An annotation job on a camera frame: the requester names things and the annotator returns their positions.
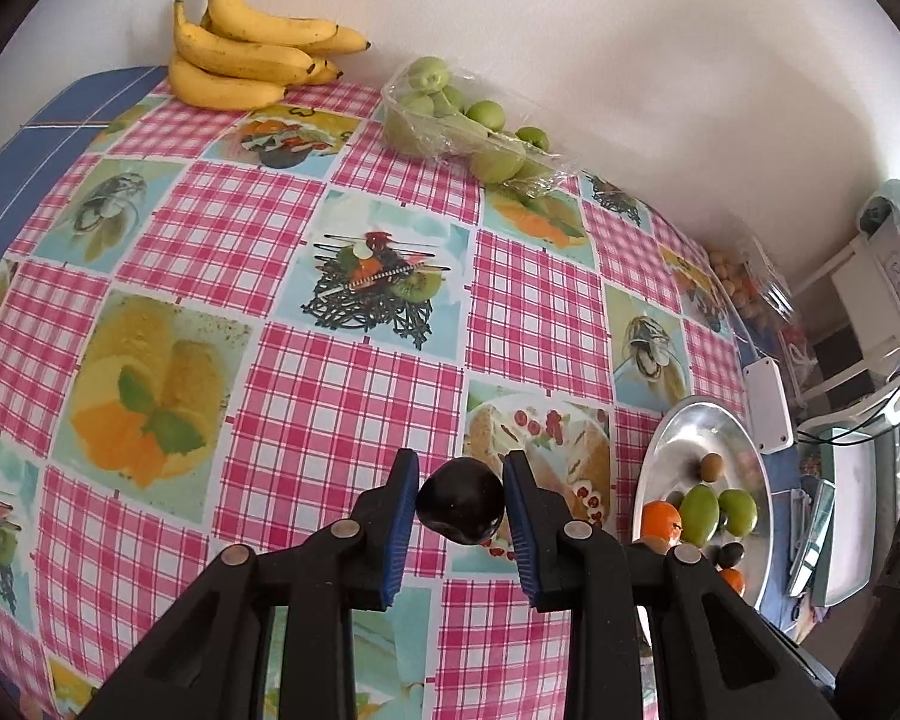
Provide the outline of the dark plum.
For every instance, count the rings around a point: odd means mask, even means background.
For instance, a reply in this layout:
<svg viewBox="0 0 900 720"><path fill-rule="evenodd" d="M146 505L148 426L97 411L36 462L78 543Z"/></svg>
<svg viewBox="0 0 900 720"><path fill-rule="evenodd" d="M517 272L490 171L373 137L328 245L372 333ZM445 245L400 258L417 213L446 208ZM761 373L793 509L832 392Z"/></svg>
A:
<svg viewBox="0 0 900 720"><path fill-rule="evenodd" d="M463 544L487 541L504 520L504 484L471 457L448 460L425 480L416 496L416 515L425 528Z"/></svg>
<svg viewBox="0 0 900 720"><path fill-rule="evenodd" d="M735 569L735 567L740 564L743 557L745 557L745 546L738 543L738 541L732 541L731 543L724 544L724 546L717 551L717 566L720 567L722 571Z"/></svg>

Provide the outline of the large green mango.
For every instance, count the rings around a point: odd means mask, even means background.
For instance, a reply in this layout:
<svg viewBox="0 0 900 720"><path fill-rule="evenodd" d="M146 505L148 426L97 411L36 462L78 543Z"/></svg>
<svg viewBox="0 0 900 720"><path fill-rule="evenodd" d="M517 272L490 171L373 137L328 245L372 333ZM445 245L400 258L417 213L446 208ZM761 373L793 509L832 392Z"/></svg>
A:
<svg viewBox="0 0 900 720"><path fill-rule="evenodd" d="M720 520L720 505L717 496L707 484L696 484L681 500L679 505L683 531L681 538L686 543L704 548L717 532Z"/></svg>

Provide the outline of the brown kiwi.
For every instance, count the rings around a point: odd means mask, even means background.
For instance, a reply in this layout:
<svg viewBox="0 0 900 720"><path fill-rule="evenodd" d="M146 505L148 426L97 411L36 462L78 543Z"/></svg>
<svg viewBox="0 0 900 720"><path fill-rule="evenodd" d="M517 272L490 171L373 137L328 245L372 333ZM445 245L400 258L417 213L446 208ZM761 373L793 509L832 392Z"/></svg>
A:
<svg viewBox="0 0 900 720"><path fill-rule="evenodd" d="M671 550L673 550L674 543L671 539L662 538L661 536L655 535L647 535L641 536L639 538L639 543L647 546L649 550L652 550L655 554L660 554L660 556L666 556Z"/></svg>
<svg viewBox="0 0 900 720"><path fill-rule="evenodd" d="M710 452L699 461L699 478L704 483L715 483L724 476L725 460L720 454Z"/></svg>

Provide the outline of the clear box of green fruits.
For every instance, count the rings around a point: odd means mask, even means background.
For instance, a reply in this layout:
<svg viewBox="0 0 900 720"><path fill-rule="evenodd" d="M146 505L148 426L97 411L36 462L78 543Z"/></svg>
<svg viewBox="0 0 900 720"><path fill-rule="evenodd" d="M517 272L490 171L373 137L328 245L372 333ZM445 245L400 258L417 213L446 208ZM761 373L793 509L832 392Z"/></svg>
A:
<svg viewBox="0 0 900 720"><path fill-rule="evenodd" d="M464 167L484 187L539 197L580 167L578 132L566 117L452 60L404 64L382 86L382 106L393 151Z"/></svg>

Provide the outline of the silver metal round tray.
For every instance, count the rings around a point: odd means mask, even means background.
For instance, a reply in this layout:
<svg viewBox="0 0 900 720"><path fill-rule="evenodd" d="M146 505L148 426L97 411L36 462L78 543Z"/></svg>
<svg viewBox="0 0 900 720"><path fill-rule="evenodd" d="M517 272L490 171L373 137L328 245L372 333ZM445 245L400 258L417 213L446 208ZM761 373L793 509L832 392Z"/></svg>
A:
<svg viewBox="0 0 900 720"><path fill-rule="evenodd" d="M756 504L756 525L740 538L745 554L736 569L745 579L743 598L754 608L764 598L774 546L774 514L763 459L745 425L724 405L704 397L686 398L663 416L645 450L635 486L632 538L639 538L642 509L651 500L678 505L697 483L699 461L707 454L724 459L724 474L712 483L713 494L743 489Z"/></svg>

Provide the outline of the small orange tangerine in tray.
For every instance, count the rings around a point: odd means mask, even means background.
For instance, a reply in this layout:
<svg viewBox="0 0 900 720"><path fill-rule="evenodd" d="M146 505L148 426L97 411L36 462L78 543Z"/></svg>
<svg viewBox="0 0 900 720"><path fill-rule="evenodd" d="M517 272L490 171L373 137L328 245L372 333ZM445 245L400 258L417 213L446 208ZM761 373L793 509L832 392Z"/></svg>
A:
<svg viewBox="0 0 900 720"><path fill-rule="evenodd" d="M735 567L730 567L729 569L722 569L718 575L722 577L725 582L730 585L730 587L735 590L738 595L742 595L746 590L746 583L743 574L741 574L738 569Z"/></svg>

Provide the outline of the smartphone on stand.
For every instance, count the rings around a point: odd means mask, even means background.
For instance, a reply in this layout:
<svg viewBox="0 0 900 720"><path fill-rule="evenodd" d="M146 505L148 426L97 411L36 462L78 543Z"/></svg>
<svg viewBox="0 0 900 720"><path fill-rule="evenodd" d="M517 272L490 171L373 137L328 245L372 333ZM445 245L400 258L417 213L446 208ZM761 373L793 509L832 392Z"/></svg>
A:
<svg viewBox="0 0 900 720"><path fill-rule="evenodd" d="M787 595L805 593L823 555L831 520L836 510L836 484L817 476L803 476L798 488L788 493L790 569Z"/></svg>

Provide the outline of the white plastic adapter box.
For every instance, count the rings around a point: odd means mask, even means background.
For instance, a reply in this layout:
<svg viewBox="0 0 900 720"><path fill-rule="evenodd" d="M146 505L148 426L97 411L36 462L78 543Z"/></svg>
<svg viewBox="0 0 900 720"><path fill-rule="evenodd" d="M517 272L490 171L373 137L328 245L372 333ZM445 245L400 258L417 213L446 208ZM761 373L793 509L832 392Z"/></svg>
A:
<svg viewBox="0 0 900 720"><path fill-rule="evenodd" d="M793 445L793 427L781 368L772 358L761 358L743 367L749 433L764 455Z"/></svg>

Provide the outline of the checkered fruit print tablecloth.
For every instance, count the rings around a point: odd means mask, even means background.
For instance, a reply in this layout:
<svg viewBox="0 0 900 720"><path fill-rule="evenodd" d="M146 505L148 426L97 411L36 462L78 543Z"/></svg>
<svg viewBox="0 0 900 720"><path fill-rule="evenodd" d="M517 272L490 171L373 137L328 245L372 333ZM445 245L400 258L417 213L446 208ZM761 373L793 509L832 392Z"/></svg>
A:
<svg viewBox="0 0 900 720"><path fill-rule="evenodd" d="M342 517L400 449L525 450L627 535L645 447L745 383L701 247L598 177L411 161L372 89L238 115L157 70L0 153L0 683L71 718L217 551Z"/></svg>

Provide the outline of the clear box of longans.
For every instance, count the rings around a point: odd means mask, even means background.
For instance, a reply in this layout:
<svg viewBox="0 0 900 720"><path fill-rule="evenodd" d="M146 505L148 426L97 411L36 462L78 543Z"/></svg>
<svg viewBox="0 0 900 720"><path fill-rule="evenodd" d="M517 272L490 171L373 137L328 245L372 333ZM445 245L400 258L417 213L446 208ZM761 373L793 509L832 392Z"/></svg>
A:
<svg viewBox="0 0 900 720"><path fill-rule="evenodd" d="M788 284L754 236L707 252L709 263L741 319L758 330L774 330L795 319Z"/></svg>

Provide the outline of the white shelf furniture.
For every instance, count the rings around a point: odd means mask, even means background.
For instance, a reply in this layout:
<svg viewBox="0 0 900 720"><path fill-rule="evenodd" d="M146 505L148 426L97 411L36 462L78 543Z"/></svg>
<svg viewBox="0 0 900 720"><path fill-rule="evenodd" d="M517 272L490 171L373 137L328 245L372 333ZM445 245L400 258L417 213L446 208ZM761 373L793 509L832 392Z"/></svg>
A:
<svg viewBox="0 0 900 720"><path fill-rule="evenodd" d="M868 374L877 390L859 403L803 422L797 436L806 444L855 442L900 424L900 181L889 179L866 200L857 215L857 234L811 277L798 284L803 293L823 278L836 288L862 359L797 395L798 405L829 394ZM826 437L832 427L836 431Z"/></svg>

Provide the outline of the yellow banana bunch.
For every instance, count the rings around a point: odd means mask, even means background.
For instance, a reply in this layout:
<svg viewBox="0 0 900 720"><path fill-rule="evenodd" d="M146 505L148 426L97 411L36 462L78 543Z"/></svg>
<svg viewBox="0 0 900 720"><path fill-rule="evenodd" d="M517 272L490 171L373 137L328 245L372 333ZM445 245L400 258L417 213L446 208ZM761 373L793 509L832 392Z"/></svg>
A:
<svg viewBox="0 0 900 720"><path fill-rule="evenodd" d="M191 107L247 112L279 103L292 88L331 85L340 55L362 54L368 37L323 18L281 16L247 0L208 0L192 20L172 4L173 54L167 83Z"/></svg>

